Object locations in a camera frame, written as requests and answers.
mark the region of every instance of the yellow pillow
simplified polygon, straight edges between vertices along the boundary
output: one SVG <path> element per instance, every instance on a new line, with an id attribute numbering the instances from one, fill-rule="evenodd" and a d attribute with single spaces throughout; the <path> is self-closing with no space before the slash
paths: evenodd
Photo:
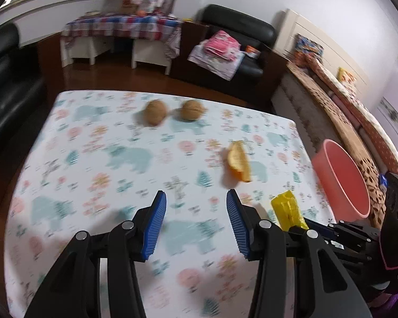
<path id="1" fill-rule="evenodd" d="M 339 68 L 338 81 L 353 95 L 357 93 L 357 78 L 344 68 Z"/>

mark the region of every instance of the cardboard box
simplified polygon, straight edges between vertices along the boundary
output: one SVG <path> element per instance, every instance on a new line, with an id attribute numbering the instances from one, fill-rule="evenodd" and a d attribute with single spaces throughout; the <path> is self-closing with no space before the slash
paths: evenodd
<path id="1" fill-rule="evenodd" d="M 131 3 L 131 0 L 122 0 L 119 13 L 121 14 L 135 14 L 137 12 L 137 5 Z"/>

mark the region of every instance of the silver screw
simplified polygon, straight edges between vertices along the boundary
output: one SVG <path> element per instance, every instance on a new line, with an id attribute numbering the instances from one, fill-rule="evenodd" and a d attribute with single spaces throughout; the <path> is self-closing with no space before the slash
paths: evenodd
<path id="1" fill-rule="evenodd" d="M 77 238 L 77 240 L 84 240 L 87 238 L 87 232 L 85 232 L 85 231 L 78 232 L 75 235 L 75 238 Z"/>
<path id="2" fill-rule="evenodd" d="M 132 229 L 134 227 L 134 222 L 132 221 L 124 221 L 121 225 L 123 229 Z"/>
<path id="3" fill-rule="evenodd" d="M 315 231 L 315 230 L 313 230 L 313 229 L 309 229 L 309 230 L 306 232 L 306 234 L 307 234 L 308 237 L 310 237 L 310 238 L 312 238 L 312 239 L 315 239 L 315 238 L 318 237 L 318 232 Z"/>
<path id="4" fill-rule="evenodd" d="M 271 222 L 269 222 L 268 220 L 261 220 L 259 222 L 259 226 L 262 228 L 271 228 Z"/>

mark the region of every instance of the white headboard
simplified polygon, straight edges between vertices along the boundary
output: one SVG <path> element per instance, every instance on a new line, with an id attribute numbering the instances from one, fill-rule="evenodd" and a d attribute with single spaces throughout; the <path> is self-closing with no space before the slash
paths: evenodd
<path id="1" fill-rule="evenodd" d="M 338 75 L 338 69 L 342 67 L 357 78 L 358 99 L 362 99 L 368 93 L 368 77 L 358 64 L 321 29 L 292 10 L 286 11 L 273 50 L 287 58 L 292 58 L 295 50 L 295 37 L 298 33 L 324 48 L 323 65 L 334 76 Z"/>

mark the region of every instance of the bed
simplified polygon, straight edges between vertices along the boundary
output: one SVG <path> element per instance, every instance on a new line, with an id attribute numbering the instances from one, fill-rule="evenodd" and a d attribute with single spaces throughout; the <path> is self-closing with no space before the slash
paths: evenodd
<path id="1" fill-rule="evenodd" d="M 385 213 L 385 195 L 379 175 L 398 174 L 398 152 L 390 138 L 361 103 L 371 94 L 369 79 L 358 64 L 329 36 L 310 21 L 287 10 L 273 51 L 293 59 L 297 35 L 324 48 L 321 62 L 307 55 L 308 69 L 289 61 L 272 97 L 277 115 L 297 124 L 307 153 L 312 158 L 324 139 L 339 143 L 360 169 L 370 196 L 369 221 L 380 228 Z M 356 78 L 356 91 L 349 94 L 336 79 L 339 68 Z"/>

